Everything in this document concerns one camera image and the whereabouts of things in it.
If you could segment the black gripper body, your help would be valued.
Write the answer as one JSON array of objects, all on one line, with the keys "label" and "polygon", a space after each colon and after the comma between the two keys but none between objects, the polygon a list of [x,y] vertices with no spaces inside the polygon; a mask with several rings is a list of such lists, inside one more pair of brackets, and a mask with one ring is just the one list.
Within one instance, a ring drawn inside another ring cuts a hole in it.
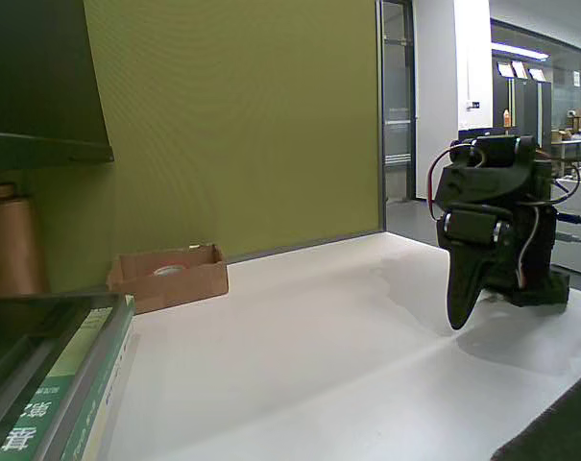
[{"label": "black gripper body", "polygon": [[437,238],[450,253],[522,253],[533,243],[533,164],[444,168]]}]

